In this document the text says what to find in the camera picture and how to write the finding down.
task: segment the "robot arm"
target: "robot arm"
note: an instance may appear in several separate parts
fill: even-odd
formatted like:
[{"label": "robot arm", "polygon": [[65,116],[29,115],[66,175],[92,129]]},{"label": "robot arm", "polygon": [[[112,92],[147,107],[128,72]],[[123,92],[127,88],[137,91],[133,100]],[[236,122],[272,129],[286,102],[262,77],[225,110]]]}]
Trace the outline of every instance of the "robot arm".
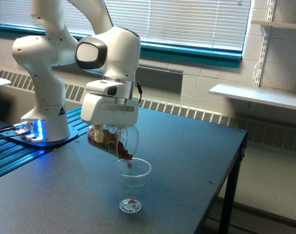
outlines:
[{"label": "robot arm", "polygon": [[102,0],[67,1],[87,17],[95,34],[105,33],[113,27],[108,9]]},{"label": "robot arm", "polygon": [[[69,2],[85,14],[79,0]],[[94,1],[94,5],[99,6],[101,17],[109,25],[110,16],[103,0]],[[103,31],[102,21],[92,23],[95,32]],[[140,56],[140,37],[124,28],[108,28],[105,32],[81,39],[76,49],[75,60],[80,68],[99,68],[103,72],[102,80],[86,86],[90,93],[84,98],[81,118],[93,125],[135,125],[138,101],[132,98],[132,94]]]},{"label": "robot arm", "polygon": [[70,132],[64,83],[54,75],[52,66],[75,62],[78,42],[65,26],[61,0],[31,0],[31,7],[33,19],[43,25],[46,35],[19,38],[12,47],[15,60],[29,72],[35,88],[36,106],[21,120],[40,124],[38,131],[24,137],[33,142],[58,141]]},{"label": "robot arm", "polygon": [[65,88],[52,66],[77,62],[82,69],[100,68],[103,80],[87,84],[83,121],[96,125],[134,125],[138,102],[132,99],[140,54],[137,34],[112,25],[103,0],[68,0],[91,22],[96,36],[78,42],[67,30],[62,0],[31,0],[32,17],[43,25],[45,36],[17,39],[13,56],[34,83],[36,106],[22,121],[38,122],[41,130],[24,137],[33,141],[58,141],[70,133],[67,125]]}]

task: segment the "cable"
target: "cable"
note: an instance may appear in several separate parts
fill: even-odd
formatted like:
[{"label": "cable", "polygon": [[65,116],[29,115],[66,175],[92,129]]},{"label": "cable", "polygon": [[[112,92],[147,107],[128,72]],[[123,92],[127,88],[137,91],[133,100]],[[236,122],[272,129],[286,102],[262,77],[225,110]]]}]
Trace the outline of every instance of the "cable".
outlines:
[{"label": "cable", "polygon": [[142,89],[141,89],[141,85],[140,85],[140,82],[139,81],[136,82],[136,86],[137,86],[138,92],[140,94],[140,98],[138,100],[138,103],[140,103],[141,102],[141,98],[142,98]]},{"label": "cable", "polygon": [[10,130],[19,130],[19,129],[30,128],[31,125],[32,125],[32,123],[29,123],[27,121],[24,121],[21,123],[16,123],[16,124],[12,125],[11,127],[0,129],[0,133],[7,132]]},{"label": "cable", "polygon": [[13,129],[14,129],[14,127],[2,128],[2,129],[0,129],[0,133],[10,131],[10,130],[13,130]]},{"label": "cable", "polygon": [[26,134],[30,134],[30,131],[25,132],[25,133],[21,133],[21,134],[10,135],[10,136],[0,136],[0,139],[9,138],[9,137],[18,137],[18,136],[22,136],[22,135],[26,135]]}]

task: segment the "teal window trim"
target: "teal window trim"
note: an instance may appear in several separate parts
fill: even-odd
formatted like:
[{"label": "teal window trim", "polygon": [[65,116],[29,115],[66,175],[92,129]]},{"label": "teal window trim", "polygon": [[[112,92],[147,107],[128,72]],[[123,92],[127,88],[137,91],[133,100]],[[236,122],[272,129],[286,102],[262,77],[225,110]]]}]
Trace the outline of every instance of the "teal window trim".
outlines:
[{"label": "teal window trim", "polygon": [[[0,34],[11,37],[25,35],[45,35],[43,29],[0,24]],[[77,40],[88,36],[86,34],[71,33]],[[242,53],[223,52],[198,48],[179,47],[142,42],[141,58],[164,60],[172,63],[190,65],[208,64],[213,66],[239,68]]]}]

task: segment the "black cable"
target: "black cable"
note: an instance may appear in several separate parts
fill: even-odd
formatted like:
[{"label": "black cable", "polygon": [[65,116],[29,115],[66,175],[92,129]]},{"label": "black cable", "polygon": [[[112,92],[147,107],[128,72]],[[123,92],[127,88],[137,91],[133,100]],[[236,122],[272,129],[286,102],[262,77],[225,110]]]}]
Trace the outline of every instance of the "black cable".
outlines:
[{"label": "black cable", "polygon": [[2,139],[2,138],[9,138],[9,137],[18,137],[18,136],[27,135],[27,134],[30,134],[30,131],[27,131],[25,133],[10,135],[10,136],[0,136],[0,139]]},{"label": "black cable", "polygon": [[140,85],[140,82],[139,81],[136,82],[136,86],[137,86],[138,92],[140,94],[140,98],[138,100],[138,103],[140,103],[141,102],[141,98],[142,98],[142,89],[141,89],[141,85]]},{"label": "black cable", "polygon": [[13,130],[13,129],[14,129],[14,127],[2,128],[2,129],[0,129],[0,133],[7,132],[7,131],[10,131],[10,130]]}]

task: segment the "shelf bracket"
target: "shelf bracket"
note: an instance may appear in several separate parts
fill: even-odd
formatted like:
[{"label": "shelf bracket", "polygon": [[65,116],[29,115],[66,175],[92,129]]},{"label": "shelf bracket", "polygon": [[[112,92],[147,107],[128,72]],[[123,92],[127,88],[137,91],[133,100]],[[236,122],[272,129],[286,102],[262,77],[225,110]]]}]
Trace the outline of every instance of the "shelf bracket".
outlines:
[{"label": "shelf bracket", "polygon": [[[267,22],[273,21],[275,3],[276,3],[276,0],[268,0],[267,1],[267,5],[268,5]],[[253,80],[255,81],[254,87],[260,86],[260,80],[261,80],[261,76],[263,73],[263,67],[264,67],[271,27],[262,25],[261,29],[264,32],[264,37],[263,37],[263,43],[261,46],[261,51],[260,51],[258,63],[254,67],[254,74],[253,74]],[[256,105],[255,102],[251,102],[250,109],[255,109],[255,105]]]},{"label": "shelf bracket", "polygon": [[263,31],[264,35],[269,36],[271,28],[270,26],[262,25],[260,28]]}]

